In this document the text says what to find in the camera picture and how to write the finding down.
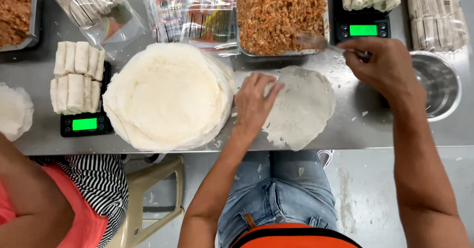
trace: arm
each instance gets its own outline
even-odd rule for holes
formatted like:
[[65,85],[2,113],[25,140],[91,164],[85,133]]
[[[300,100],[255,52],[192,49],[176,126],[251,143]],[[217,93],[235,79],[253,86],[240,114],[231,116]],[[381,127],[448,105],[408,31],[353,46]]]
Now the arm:
[[[347,65],[378,90],[394,114],[395,185],[400,219],[409,247],[469,247],[464,225],[427,122],[426,92],[412,58],[399,41],[361,38],[340,45]],[[362,63],[350,49],[370,51]]]
[[178,248],[214,247],[217,221],[234,183],[236,170],[283,87],[282,83],[277,83],[264,97],[264,89],[272,81],[275,81],[274,77],[252,73],[242,84],[236,96],[237,124],[186,211]]
[[0,226],[3,248],[55,248],[72,226],[74,211],[56,183],[0,133],[0,182],[16,218]]

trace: ground meat mixture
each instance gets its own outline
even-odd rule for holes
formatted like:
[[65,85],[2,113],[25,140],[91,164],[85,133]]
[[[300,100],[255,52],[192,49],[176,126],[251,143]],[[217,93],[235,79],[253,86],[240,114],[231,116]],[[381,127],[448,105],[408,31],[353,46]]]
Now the ground meat mixture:
[[31,0],[0,0],[0,48],[19,45],[27,37]]
[[260,56],[301,51],[297,33],[324,36],[326,0],[237,0],[240,45]]

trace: pink shirt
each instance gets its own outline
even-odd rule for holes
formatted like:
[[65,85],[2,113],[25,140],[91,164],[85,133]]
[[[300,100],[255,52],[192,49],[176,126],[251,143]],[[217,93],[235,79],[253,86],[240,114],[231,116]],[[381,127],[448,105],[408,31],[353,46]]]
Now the pink shirt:
[[[104,236],[108,218],[99,216],[80,194],[76,184],[58,165],[42,166],[67,198],[74,213],[73,226],[58,248],[96,248]],[[15,219],[15,212],[0,183],[0,225]]]

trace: shoe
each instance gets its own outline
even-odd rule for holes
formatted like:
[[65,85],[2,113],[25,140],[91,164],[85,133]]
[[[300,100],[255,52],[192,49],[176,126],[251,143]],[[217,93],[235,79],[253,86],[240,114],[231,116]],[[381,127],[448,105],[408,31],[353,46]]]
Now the shoe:
[[331,163],[335,150],[319,150],[317,152],[317,157],[325,169]]

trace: gray concrete floor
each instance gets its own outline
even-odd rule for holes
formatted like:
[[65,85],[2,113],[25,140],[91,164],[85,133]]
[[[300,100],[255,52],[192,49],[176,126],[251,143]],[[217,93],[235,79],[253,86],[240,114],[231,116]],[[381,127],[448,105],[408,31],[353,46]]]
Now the gray concrete floor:
[[[440,148],[439,153],[456,194],[459,214],[474,243],[474,148]],[[184,154],[182,205],[185,209],[218,155]],[[134,160],[125,168],[131,172],[145,166],[148,164]],[[336,198],[339,231],[362,247],[406,247],[398,216],[393,168],[392,149],[338,150],[326,168]],[[170,199],[174,198],[174,189],[173,177],[159,182],[145,193],[145,205],[173,205]],[[150,219],[163,215],[164,212],[145,214]],[[173,220],[138,247],[177,247],[181,223],[182,217]]]

